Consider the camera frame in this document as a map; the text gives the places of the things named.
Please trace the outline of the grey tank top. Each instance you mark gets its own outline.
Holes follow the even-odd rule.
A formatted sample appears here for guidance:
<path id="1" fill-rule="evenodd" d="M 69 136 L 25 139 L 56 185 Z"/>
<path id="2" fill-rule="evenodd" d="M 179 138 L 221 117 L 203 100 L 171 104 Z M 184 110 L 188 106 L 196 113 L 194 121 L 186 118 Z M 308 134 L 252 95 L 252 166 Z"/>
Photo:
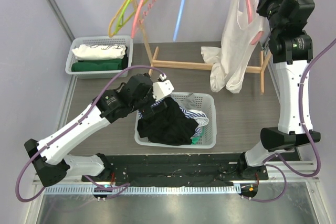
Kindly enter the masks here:
<path id="1" fill-rule="evenodd" d="M 196 98 L 195 94 L 191 93 L 187 98 L 185 98 L 183 101 L 178 101 L 179 106 L 181 106 L 183 109 L 186 110 L 196 110 L 197 104 L 196 104 Z"/>

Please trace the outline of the green tank top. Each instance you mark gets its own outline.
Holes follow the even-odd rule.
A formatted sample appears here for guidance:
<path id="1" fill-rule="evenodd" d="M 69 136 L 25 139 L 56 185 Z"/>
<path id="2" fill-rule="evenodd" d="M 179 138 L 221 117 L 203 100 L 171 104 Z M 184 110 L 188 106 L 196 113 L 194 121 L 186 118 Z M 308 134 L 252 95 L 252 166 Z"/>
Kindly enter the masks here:
<path id="1" fill-rule="evenodd" d="M 198 144 L 198 142 L 201 140 L 201 136 L 195 136 L 195 137 L 192 137 L 191 138 L 191 144 L 192 145 L 197 145 Z"/>

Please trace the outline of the white tank top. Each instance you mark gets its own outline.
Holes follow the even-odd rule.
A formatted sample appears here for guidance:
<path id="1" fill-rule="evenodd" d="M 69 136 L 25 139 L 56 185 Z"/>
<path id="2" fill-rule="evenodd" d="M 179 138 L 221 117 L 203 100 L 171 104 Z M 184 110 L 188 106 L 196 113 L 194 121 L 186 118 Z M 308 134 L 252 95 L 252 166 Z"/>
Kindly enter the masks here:
<path id="1" fill-rule="evenodd" d="M 210 86 L 213 92 L 223 88 L 231 93 L 242 89 L 251 55 L 265 31 L 265 19 L 256 13 L 259 0 L 253 0 L 254 19 L 249 24 L 245 0 L 231 0 L 221 46 L 201 47 L 201 55 L 212 65 Z"/>

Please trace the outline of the light blue hanger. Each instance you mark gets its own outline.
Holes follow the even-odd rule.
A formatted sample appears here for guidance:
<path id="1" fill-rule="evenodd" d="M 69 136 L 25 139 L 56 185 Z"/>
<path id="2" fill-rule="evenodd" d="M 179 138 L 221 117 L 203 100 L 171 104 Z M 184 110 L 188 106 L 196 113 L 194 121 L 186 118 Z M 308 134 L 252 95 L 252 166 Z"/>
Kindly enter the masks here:
<path id="1" fill-rule="evenodd" d="M 173 41 L 174 42 L 177 41 L 177 37 L 178 37 L 178 34 L 179 34 L 179 29 L 180 29 L 181 19 L 182 19 L 182 15 L 183 15 L 184 5 L 185 5 L 185 0 L 181 0 L 180 7 L 179 7 L 179 10 L 178 10 L 179 12 L 178 12 L 178 15 L 177 15 L 174 35 L 173 35 Z"/>

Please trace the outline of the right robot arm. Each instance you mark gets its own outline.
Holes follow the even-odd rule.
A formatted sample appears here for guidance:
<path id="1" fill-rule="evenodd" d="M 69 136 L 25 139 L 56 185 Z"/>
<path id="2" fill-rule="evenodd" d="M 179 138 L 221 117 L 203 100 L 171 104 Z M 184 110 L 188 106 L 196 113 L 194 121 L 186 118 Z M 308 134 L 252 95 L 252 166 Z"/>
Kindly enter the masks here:
<path id="1" fill-rule="evenodd" d="M 315 8 L 314 0 L 259 0 L 257 14 L 270 27 L 269 50 L 279 80 L 280 117 L 277 127 L 265 127 L 260 142 L 242 153 L 237 174 L 250 179 L 274 156 L 296 147 L 315 144 L 321 134 L 313 130 L 306 86 L 313 60 L 313 43 L 304 27 Z"/>

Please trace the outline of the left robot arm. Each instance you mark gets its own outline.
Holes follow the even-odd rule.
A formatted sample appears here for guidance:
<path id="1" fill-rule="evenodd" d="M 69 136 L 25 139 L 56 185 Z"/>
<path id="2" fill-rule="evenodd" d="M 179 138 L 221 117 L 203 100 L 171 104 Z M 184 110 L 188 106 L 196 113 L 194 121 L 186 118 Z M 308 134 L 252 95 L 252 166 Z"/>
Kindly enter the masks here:
<path id="1" fill-rule="evenodd" d="M 98 182 L 110 179 L 113 166 L 105 155 L 73 156 L 69 152 L 93 133 L 134 111 L 143 112 L 145 117 L 154 115 L 157 110 L 151 106 L 173 90 L 171 81 L 164 76 L 153 82 L 147 73 L 137 74 L 118 88 L 105 90 L 51 136 L 40 141 L 28 140 L 24 146 L 42 185 L 50 187 L 76 176 L 89 176 Z"/>

